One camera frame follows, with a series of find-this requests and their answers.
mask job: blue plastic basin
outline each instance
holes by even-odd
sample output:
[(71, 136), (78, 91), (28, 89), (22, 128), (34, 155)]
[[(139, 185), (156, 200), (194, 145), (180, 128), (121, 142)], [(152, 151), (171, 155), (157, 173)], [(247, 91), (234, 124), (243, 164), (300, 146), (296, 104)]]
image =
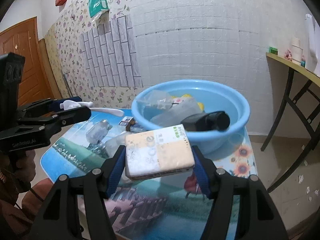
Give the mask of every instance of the blue plastic basin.
[(218, 149), (231, 134), (239, 132), (249, 120), (248, 101), (231, 87), (205, 80), (176, 80), (150, 87), (136, 96), (132, 103), (132, 115), (147, 130), (162, 128), (150, 122), (150, 113), (145, 111), (137, 99), (151, 90), (167, 91), (172, 96), (190, 94), (204, 104), (206, 113), (225, 111), (230, 117), (230, 126), (225, 131), (187, 132), (191, 145), (197, 145), (203, 154)]

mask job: door frame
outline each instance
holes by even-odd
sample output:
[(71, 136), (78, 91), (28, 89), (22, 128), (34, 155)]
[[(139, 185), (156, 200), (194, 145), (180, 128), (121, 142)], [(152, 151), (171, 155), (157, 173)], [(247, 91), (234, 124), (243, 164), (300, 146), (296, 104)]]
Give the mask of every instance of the door frame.
[(54, 98), (54, 95), (53, 95), (53, 92), (51, 90), (51, 87), (50, 87), (50, 84), (49, 84), (49, 81), (48, 81), (48, 77), (47, 77), (47, 74), (45, 72), (45, 69), (44, 69), (44, 65), (43, 65), (43, 61), (42, 61), (42, 57), (40, 57), (40, 50), (39, 50), (39, 39), (38, 39), (38, 26), (37, 26), (37, 17), (32, 17), (30, 19), (27, 19), (27, 20), (24, 20), (22, 22), (19, 22), (11, 27), (9, 27), (8, 29), (5, 29), (4, 31), (0, 32), (0, 36), (4, 33), (6, 33), (7, 31), (10, 31), (11, 29), (19, 26), (19, 25), (23, 25), (24, 23), (27, 23), (27, 22), (33, 22), (34, 23), (34, 35), (35, 35), (35, 38), (36, 38), (36, 48), (37, 48), (37, 53), (38, 53), (38, 58), (39, 58), (39, 62), (40, 62), (40, 67), (41, 67), (41, 72), (42, 72), (42, 75), (44, 77), (44, 82), (45, 82), (45, 85), (47, 86), (47, 89), (49, 91), (49, 95), (51, 98)]

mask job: teal bag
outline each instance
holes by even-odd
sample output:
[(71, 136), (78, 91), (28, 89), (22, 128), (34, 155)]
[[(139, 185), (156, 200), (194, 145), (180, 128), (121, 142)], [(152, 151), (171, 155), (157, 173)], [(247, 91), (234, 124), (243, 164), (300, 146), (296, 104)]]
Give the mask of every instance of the teal bag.
[(107, 0), (89, 0), (88, 6), (93, 21), (99, 19), (101, 14), (109, 10)]

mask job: table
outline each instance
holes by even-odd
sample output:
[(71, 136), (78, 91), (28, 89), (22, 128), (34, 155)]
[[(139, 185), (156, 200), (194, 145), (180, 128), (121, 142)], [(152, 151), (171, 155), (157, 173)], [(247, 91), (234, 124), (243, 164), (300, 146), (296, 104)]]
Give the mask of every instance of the table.
[[(132, 116), (130, 109), (123, 110), (126, 116)], [(116, 136), (116, 132), (111, 129), (100, 146), (89, 144), (86, 132), (103, 119), (117, 125), (122, 118), (92, 112), (90, 120), (75, 124), (43, 155), (41, 166), (53, 182), (60, 174), (82, 176), (102, 165), (107, 152), (101, 145)], [(205, 157), (235, 176), (257, 174), (245, 128)], [(83, 199), (78, 200), (79, 209), (84, 212)], [(202, 195), (196, 177), (189, 172), (137, 183), (122, 181), (105, 205), (114, 231), (121, 236), (132, 240), (185, 240), (200, 239), (212, 200)], [(235, 196), (226, 239), (235, 237), (238, 209), (239, 197)]]
[[(273, 134), (275, 133), (275, 131), (276, 131), (277, 127), (278, 127), (278, 124), (279, 124), (279, 122), (281, 120), (281, 117), (282, 117), (282, 115), (284, 113), (284, 109), (285, 109), (287, 103), (295, 111), (295, 113), (297, 114), (299, 119), (302, 121), (303, 125), (306, 127), (308, 133), (311, 136), (310, 141), (308, 142), (307, 146), (303, 149), (303, 151), (301, 152), (299, 157), (296, 159), (296, 161), (291, 165), (291, 167), (276, 182), (274, 182), (268, 188), (268, 192), (270, 193), (273, 190), (275, 190), (278, 186), (280, 186), (299, 167), (299, 165), (306, 158), (306, 156), (308, 155), (310, 150), (314, 150), (315, 147), (317, 146), (319, 140), (320, 140), (320, 123), (318, 124), (316, 130), (313, 130), (313, 128), (311, 127), (311, 123), (317, 117), (317, 115), (320, 113), (320, 98), (314, 92), (312, 92), (309, 89), (309, 87), (310, 87), (310, 85), (312, 83), (315, 83), (317, 86), (320, 87), (320, 78), (317, 75), (315, 75), (314, 73), (312, 73), (312, 72), (308, 71), (307, 69), (305, 69), (303, 66), (299, 66), (299, 65), (291, 62), (290, 60), (282, 58), (282, 57), (280, 57), (278, 55), (275, 55), (275, 54), (272, 54), (272, 53), (266, 53), (266, 57), (267, 58), (271, 58), (271, 59), (276, 60), (276, 61), (279, 61), (279, 62), (283, 63), (284, 65), (288, 66), (289, 67), (289, 71), (288, 71), (287, 84), (286, 84), (286, 87), (285, 87), (285, 90), (284, 90), (284, 95), (283, 95), (283, 99), (282, 99), (278, 114), (276, 116), (276, 119), (275, 119), (275, 121), (274, 121), (274, 123), (272, 125), (272, 128), (271, 128), (271, 130), (270, 130), (265, 142), (263, 143), (263, 145), (261, 147), (261, 151), (264, 151), (266, 149), (266, 147), (267, 147), (268, 143), (270, 142)], [(302, 87), (302, 89), (291, 100), (289, 95), (290, 95), (293, 76), (294, 76), (295, 72), (299, 72), (300, 74), (302, 74), (305, 77), (307, 77), (308, 81)], [(306, 92), (309, 92), (319, 102), (319, 105), (316, 107), (316, 109), (314, 109), (314, 111), (307, 118), (303, 115), (303, 113), (297, 107), (298, 100)]]

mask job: wooden door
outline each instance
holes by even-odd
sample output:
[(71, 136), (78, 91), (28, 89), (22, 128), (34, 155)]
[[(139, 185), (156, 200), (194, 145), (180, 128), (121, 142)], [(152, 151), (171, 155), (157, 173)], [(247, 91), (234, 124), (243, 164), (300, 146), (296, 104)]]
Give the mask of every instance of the wooden door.
[(0, 55), (13, 52), (26, 58), (19, 86), (18, 105), (53, 97), (38, 53), (36, 17), (0, 33)]

